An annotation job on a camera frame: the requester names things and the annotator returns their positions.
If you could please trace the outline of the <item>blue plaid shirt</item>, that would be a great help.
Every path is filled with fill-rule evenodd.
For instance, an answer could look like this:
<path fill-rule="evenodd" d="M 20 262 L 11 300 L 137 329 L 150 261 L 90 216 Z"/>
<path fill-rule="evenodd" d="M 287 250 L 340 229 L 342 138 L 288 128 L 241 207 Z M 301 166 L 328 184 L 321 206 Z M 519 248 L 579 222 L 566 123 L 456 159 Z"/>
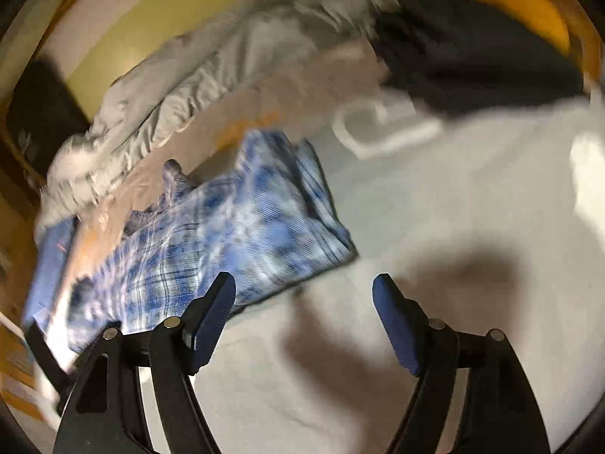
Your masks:
<path fill-rule="evenodd" d="M 221 272 L 234 277 L 236 308 L 245 308 L 355 257 L 305 140 L 251 130 L 230 170 L 195 185 L 171 160 L 163 182 L 158 201 L 132 211 L 121 243 L 74 285 L 71 350 L 84 350 L 108 323 L 126 334 L 153 329 L 204 295 Z"/>

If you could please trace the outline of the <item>blue pillow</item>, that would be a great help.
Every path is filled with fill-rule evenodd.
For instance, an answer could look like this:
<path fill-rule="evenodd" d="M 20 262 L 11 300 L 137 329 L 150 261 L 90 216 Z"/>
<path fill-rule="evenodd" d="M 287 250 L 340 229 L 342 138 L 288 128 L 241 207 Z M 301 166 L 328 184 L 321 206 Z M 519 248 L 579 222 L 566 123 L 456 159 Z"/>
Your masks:
<path fill-rule="evenodd" d="M 78 218 L 66 218 L 51 227 L 38 246 L 37 263 L 23 308 L 22 328 L 26 332 L 36 323 L 45 331 L 62 285 L 66 265 L 78 225 Z"/>

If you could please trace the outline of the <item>grey bed sheet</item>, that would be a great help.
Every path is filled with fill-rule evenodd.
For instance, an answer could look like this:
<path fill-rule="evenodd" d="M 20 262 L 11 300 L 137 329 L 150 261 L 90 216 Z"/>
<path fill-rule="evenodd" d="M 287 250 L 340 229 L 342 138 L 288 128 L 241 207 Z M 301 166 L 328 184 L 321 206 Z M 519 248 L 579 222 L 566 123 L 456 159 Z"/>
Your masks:
<path fill-rule="evenodd" d="M 373 307 L 380 273 L 455 329 L 504 330 L 550 444 L 561 447 L 604 392 L 604 231 L 574 211 L 569 161 L 575 136 L 604 142 L 603 103 L 492 111 L 422 145 L 359 159 L 333 135 L 331 112 L 347 111 L 361 146 L 383 146 L 394 126 L 369 106 L 382 76 L 362 40 L 279 70 L 198 114 L 85 211 L 47 334 L 59 363 L 74 357 L 65 326 L 72 283 L 120 241 L 131 209 L 158 198 L 163 163 L 175 159 L 203 182 L 230 167 L 243 130 L 279 128 L 313 144 L 358 255 L 226 325 L 193 381 L 222 451 L 386 450 L 414 380 Z"/>

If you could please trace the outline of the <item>black hanging garment bag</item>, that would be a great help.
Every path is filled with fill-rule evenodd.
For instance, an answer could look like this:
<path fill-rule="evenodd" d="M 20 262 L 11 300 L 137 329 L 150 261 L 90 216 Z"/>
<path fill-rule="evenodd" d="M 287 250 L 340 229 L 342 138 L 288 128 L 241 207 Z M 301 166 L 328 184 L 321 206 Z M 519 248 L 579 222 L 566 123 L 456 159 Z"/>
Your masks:
<path fill-rule="evenodd" d="M 50 62 L 30 62 L 12 93 L 8 133 L 23 157 L 43 177 L 62 144 L 84 133 L 89 121 Z"/>

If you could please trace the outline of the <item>white sock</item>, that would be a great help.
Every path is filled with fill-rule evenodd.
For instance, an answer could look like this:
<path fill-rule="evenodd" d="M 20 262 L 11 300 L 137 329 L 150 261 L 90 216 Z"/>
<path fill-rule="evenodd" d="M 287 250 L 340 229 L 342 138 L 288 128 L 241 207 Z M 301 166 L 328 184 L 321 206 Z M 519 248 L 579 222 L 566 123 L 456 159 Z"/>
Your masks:
<path fill-rule="evenodd" d="M 604 231 L 604 143 L 597 133 L 575 136 L 569 155 L 574 211 L 595 230 Z"/>

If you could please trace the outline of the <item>black puffer jacket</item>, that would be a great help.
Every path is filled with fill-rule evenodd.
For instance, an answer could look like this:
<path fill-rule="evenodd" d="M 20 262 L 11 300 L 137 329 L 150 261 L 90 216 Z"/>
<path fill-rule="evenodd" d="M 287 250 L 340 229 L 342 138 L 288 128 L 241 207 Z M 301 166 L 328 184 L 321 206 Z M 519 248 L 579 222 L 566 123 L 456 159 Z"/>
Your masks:
<path fill-rule="evenodd" d="M 397 0 L 371 45 L 386 87 L 446 117 L 539 107 L 585 93 L 582 72 L 524 23 L 477 0 Z"/>

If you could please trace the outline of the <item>grey crumpled duvet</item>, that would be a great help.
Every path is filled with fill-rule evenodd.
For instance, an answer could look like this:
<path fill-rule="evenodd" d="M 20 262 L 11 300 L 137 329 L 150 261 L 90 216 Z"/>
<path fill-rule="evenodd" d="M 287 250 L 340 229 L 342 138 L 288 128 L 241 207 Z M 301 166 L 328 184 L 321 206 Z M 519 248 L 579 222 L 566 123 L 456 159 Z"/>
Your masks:
<path fill-rule="evenodd" d="M 47 171 L 34 238 L 112 193 L 197 113 L 279 66 L 367 35 L 397 0 L 240 0 L 165 42 L 105 93 Z"/>

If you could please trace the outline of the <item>wooden bunk bed frame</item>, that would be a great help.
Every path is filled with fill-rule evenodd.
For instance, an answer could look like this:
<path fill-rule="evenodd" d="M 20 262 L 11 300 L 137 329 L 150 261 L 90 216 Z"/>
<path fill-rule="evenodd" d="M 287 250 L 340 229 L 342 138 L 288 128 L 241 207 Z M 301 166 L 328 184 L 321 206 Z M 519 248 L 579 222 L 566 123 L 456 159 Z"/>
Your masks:
<path fill-rule="evenodd" d="M 32 59 L 44 59 L 86 115 L 101 102 L 124 59 L 102 46 L 119 0 L 1 0 L 1 110 Z M 1 311 L 20 322 L 36 259 L 32 230 L 38 172 L 1 131 Z"/>

